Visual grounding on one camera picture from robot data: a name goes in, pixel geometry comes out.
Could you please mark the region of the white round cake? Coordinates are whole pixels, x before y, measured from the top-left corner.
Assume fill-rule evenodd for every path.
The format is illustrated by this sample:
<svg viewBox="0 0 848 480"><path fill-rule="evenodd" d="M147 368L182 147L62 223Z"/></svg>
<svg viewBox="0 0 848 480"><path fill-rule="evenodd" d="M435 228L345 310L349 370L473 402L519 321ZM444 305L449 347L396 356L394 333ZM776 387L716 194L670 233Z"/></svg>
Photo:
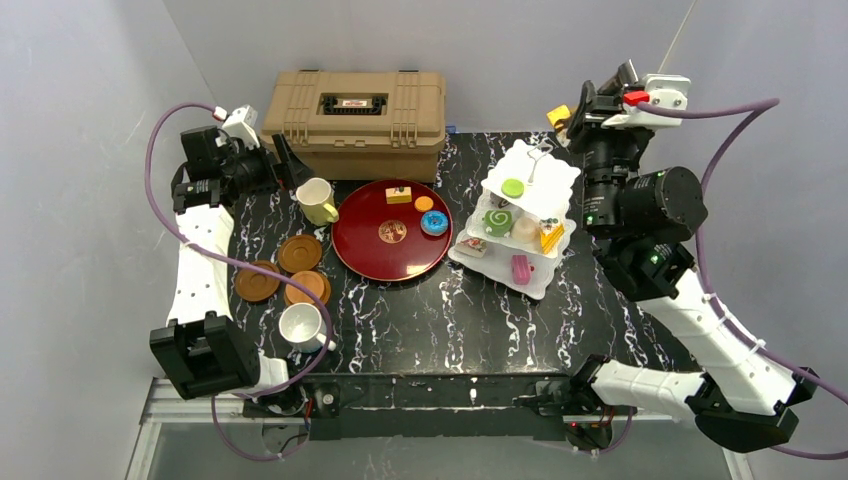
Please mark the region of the white round cake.
<svg viewBox="0 0 848 480"><path fill-rule="evenodd" d="M513 223L510 235L523 244L537 242L540 237L539 221L534 217L522 216Z"/></svg>

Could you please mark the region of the yellow triangular cake slice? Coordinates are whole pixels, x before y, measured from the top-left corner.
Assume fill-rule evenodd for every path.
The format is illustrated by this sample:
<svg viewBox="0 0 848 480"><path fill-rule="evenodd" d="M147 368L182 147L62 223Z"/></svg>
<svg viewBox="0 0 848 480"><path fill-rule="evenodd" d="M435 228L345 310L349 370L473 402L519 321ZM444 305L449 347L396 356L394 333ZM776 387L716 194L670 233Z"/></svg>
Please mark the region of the yellow triangular cake slice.
<svg viewBox="0 0 848 480"><path fill-rule="evenodd" d="M547 218L539 221L540 249L547 255L555 249L565 234L563 222L556 218Z"/></svg>

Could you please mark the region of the pink rectangular cake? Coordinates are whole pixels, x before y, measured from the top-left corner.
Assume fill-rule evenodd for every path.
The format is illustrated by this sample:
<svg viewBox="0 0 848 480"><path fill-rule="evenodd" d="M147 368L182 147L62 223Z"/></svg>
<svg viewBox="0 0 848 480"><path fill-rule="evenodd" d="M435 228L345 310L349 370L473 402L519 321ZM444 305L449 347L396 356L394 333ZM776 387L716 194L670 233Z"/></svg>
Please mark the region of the pink rectangular cake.
<svg viewBox="0 0 848 480"><path fill-rule="evenodd" d="M532 279L533 267L526 255L513 255L511 257L511 275L515 285L528 285Z"/></svg>

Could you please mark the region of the green round macaron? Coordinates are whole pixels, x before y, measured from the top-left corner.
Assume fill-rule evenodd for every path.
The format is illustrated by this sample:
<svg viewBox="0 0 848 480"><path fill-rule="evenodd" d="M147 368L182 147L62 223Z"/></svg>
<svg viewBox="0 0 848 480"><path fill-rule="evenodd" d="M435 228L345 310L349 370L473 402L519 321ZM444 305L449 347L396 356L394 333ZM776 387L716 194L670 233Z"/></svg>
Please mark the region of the green round macaron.
<svg viewBox="0 0 848 480"><path fill-rule="evenodd" d="M515 178L508 178L501 184L501 193L506 198L517 199L524 195L525 184Z"/></svg>

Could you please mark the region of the orange square cake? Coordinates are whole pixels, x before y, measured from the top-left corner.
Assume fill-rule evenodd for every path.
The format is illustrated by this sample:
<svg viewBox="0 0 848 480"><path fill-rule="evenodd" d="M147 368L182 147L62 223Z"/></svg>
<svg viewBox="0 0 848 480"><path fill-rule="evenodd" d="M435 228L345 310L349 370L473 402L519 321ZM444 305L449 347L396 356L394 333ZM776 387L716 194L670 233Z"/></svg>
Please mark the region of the orange square cake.
<svg viewBox="0 0 848 480"><path fill-rule="evenodd" d="M555 131L566 129L572 116L571 109L563 104L555 107L546 114L546 118Z"/></svg>

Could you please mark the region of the blue frosted donut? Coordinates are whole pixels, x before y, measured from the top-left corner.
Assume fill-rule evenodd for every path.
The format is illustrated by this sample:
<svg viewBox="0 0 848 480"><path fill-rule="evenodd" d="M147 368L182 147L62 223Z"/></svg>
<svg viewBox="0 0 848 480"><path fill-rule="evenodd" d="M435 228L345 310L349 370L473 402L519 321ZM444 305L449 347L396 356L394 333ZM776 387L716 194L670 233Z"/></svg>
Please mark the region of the blue frosted donut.
<svg viewBox="0 0 848 480"><path fill-rule="evenodd" d="M438 237L447 232L451 226L451 221L448 216L438 210L429 210L425 212L420 221L422 232L428 236Z"/></svg>

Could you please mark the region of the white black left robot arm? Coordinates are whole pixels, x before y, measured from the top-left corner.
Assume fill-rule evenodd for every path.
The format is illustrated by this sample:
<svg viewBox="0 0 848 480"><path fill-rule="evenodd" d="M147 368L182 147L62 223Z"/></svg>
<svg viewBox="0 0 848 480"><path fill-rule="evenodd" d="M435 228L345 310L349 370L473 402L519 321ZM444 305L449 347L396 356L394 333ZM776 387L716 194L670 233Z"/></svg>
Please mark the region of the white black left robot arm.
<svg viewBox="0 0 848 480"><path fill-rule="evenodd" d="M233 319L228 265L233 206L282 185L282 169L253 127L227 121L180 135L186 156L171 181L179 248L174 299L151 352L184 399L219 393L264 396L284 388L288 366L262 354Z"/></svg>

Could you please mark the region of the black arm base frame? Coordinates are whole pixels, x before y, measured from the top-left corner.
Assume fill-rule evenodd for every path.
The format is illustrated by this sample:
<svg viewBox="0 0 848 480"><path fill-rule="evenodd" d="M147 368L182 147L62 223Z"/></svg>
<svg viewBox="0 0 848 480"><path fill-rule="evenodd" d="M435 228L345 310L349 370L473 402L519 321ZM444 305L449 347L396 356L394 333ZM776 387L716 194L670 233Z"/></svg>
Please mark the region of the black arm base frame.
<svg viewBox="0 0 848 480"><path fill-rule="evenodd" d="M342 374L303 377L244 403L248 419L298 423L315 441L377 437L525 437L605 449L626 406L607 406L563 373Z"/></svg>

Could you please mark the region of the white triangular cake slice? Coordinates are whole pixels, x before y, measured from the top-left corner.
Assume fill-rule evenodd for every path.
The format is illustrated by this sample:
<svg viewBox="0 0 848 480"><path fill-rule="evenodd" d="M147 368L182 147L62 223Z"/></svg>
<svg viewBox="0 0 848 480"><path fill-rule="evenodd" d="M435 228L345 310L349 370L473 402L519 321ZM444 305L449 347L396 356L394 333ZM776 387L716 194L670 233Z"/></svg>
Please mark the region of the white triangular cake slice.
<svg viewBox="0 0 848 480"><path fill-rule="evenodd" d="M481 259L487 253L488 243L477 237L467 237L458 241L455 249L460 254Z"/></svg>

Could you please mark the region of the black tongs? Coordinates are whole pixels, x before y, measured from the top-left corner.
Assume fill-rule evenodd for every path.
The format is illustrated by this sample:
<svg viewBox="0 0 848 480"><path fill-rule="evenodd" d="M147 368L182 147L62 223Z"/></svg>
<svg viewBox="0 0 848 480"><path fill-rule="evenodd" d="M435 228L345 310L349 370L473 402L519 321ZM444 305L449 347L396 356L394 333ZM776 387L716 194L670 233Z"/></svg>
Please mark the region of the black tongs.
<svg viewBox="0 0 848 480"><path fill-rule="evenodd" d="M617 67L616 72L608 80L596 88L596 92L601 95L620 94L638 83L639 77L635 67L632 61L628 59Z"/></svg>

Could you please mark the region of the white three-tier cake stand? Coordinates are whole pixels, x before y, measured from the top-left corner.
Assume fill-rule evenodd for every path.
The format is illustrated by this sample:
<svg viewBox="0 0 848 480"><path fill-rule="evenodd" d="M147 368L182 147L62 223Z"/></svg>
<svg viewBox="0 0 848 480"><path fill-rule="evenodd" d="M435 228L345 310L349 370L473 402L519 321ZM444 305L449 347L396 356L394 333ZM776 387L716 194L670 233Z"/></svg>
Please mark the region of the white three-tier cake stand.
<svg viewBox="0 0 848 480"><path fill-rule="evenodd" d="M451 260L541 300L576 223L567 218L579 170L547 140L517 140L481 181L482 193L448 250Z"/></svg>

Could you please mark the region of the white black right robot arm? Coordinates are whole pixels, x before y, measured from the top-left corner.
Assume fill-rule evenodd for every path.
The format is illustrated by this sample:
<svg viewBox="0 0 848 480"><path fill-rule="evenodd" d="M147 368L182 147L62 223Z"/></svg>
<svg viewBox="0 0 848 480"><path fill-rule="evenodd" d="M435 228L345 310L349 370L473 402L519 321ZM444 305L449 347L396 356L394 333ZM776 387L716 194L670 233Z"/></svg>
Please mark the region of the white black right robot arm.
<svg viewBox="0 0 848 480"><path fill-rule="evenodd" d="M765 358L729 314L717 314L685 242L707 218L702 188L684 167L639 173L656 124L639 112L645 81L585 82L565 134L583 158L583 228L610 284L659 320L699 363L666 372L591 356L571 379L569 398L586 406L641 407L691 422L716 444L748 453L787 443L795 404L814 386Z"/></svg>

